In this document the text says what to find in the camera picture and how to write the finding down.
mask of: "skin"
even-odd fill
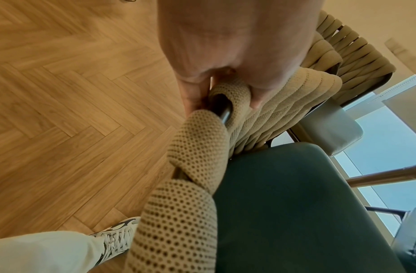
[[[158,0],[158,38],[185,113],[205,106],[210,80],[237,73],[258,108],[296,71],[323,0]]]

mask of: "sneaker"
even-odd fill
[[[110,228],[91,234],[104,239],[104,251],[95,265],[102,264],[130,248],[139,220],[140,217],[128,218]]]

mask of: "white pants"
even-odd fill
[[[0,239],[0,273],[86,273],[103,251],[102,237],[72,231]]]

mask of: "person's leg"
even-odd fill
[[[129,218],[92,235],[55,231],[0,239],[0,273],[86,273],[128,250],[138,222]]]

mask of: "floor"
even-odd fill
[[[154,5],[0,0],[0,238],[97,232],[170,176],[184,111]]]

